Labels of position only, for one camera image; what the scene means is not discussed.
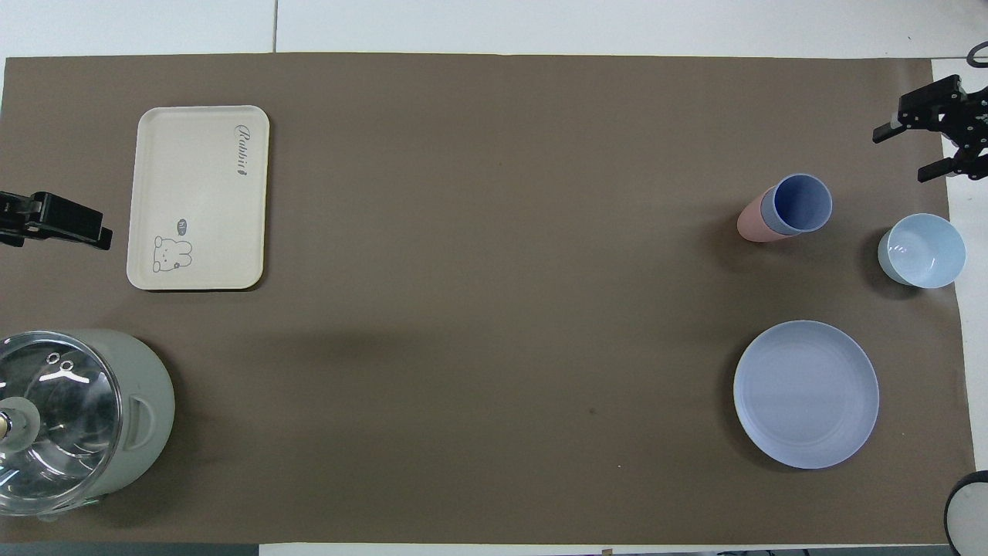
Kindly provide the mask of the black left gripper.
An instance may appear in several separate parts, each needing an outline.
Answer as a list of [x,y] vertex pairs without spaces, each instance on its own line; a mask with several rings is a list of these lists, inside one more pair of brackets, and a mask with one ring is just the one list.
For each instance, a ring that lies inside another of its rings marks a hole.
[[103,226],[103,213],[50,192],[35,199],[1,192],[1,242],[23,247],[29,237],[87,244],[103,251],[112,246],[113,232]]

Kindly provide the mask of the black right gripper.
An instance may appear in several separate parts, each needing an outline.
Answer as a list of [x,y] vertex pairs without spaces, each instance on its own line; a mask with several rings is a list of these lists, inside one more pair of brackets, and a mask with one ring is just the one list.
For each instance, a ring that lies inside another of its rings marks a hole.
[[949,75],[900,97],[889,122],[874,129],[874,143],[907,130],[935,131],[946,136],[956,152],[952,158],[918,169],[918,181],[963,174],[986,179],[986,89],[967,93],[959,75]]

